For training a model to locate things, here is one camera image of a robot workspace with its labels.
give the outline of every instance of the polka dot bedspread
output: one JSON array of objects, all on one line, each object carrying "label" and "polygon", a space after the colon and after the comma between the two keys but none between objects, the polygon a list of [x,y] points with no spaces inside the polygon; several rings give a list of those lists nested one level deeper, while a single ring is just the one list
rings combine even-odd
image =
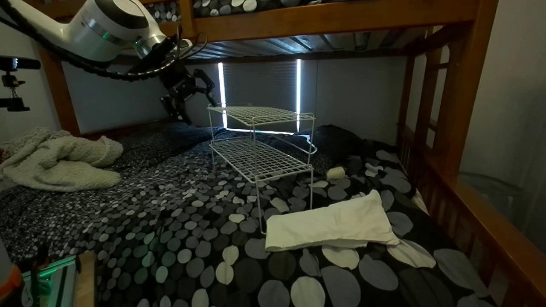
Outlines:
[{"label": "polka dot bedspread", "polygon": [[[414,187],[387,145],[361,141],[344,179],[317,175],[313,206],[376,189],[399,245],[267,252],[254,186],[223,162],[211,172],[202,138],[151,164],[168,152],[160,140],[124,143],[114,165],[122,181],[110,189],[0,193],[11,259],[44,242],[54,257],[95,251],[97,302],[115,307],[492,305],[467,257],[411,201]],[[305,210],[307,199],[308,175],[269,182],[262,216]]]}]

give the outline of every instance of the upper bunk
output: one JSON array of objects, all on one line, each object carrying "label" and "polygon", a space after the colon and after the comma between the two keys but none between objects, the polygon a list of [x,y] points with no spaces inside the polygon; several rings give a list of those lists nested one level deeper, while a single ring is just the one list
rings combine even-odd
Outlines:
[{"label": "upper bunk", "polygon": [[[83,3],[83,0],[27,2],[57,20],[68,20]],[[491,0],[312,2],[228,15],[202,12],[204,5],[225,3],[218,0],[141,2],[150,10],[158,5],[160,10],[173,7],[172,15],[177,17],[165,20],[163,15],[155,15],[167,36],[182,32],[194,41],[197,53],[187,61],[218,61],[405,54],[407,46],[423,39],[431,25],[474,22],[479,7]]]}]

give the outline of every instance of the white cloth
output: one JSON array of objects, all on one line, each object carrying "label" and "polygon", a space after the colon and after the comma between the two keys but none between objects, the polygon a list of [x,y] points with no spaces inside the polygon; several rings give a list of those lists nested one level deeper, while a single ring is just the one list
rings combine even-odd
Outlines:
[{"label": "white cloth", "polygon": [[112,164],[121,153],[121,143],[105,136],[97,141],[59,136],[42,143],[27,143],[0,164],[0,170],[13,182],[34,189],[97,189],[119,182],[117,172],[97,167]]},{"label": "white cloth", "polygon": [[272,215],[267,220],[266,251],[307,245],[361,247],[366,242],[399,244],[375,189],[327,208]]}]

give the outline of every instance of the bedspread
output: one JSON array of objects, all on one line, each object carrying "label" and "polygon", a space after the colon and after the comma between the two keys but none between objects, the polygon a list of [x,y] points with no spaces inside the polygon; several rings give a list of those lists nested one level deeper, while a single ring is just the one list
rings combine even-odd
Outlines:
[{"label": "bedspread", "polygon": [[[317,179],[313,206],[376,189],[395,247],[264,251],[254,186],[223,162],[211,172],[206,141],[102,193],[0,193],[0,237],[15,259],[30,251],[23,240],[47,239],[56,256],[93,249],[100,305],[491,303],[465,256],[411,201],[394,150],[361,141],[359,153],[347,177]],[[308,177],[266,184],[260,198],[264,218],[301,211]]]}]

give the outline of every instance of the bunk bed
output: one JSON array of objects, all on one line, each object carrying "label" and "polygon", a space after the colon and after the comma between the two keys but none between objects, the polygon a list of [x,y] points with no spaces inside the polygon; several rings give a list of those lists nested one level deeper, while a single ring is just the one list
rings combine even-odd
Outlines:
[{"label": "bunk bed", "polygon": [[[30,3],[56,19],[69,17],[80,5],[78,0],[45,3],[32,0]],[[204,44],[204,53],[192,58],[199,63],[219,58],[266,59],[264,54],[272,58],[404,54],[405,82],[395,145],[409,181],[419,189],[429,216],[467,254],[489,291],[494,291],[496,303],[546,305],[544,254],[457,177],[494,19],[494,0],[354,0],[221,17],[196,17],[189,0],[177,0],[177,7],[184,37]],[[165,22],[161,29],[173,34],[177,24]],[[385,42],[383,46],[395,48],[378,49],[329,48],[322,51],[312,44],[315,37],[330,42],[346,34],[356,41],[359,32],[368,31],[383,31],[382,41],[387,37],[395,41],[404,29],[424,29],[424,34],[414,36],[416,39],[404,46]],[[448,61],[441,61],[443,46],[450,51]],[[419,54],[426,56],[426,70],[417,121],[409,128],[407,100],[414,59]],[[40,51],[40,56],[61,128],[78,135],[61,65],[45,51]],[[438,119],[431,121],[440,70],[446,77]]]}]

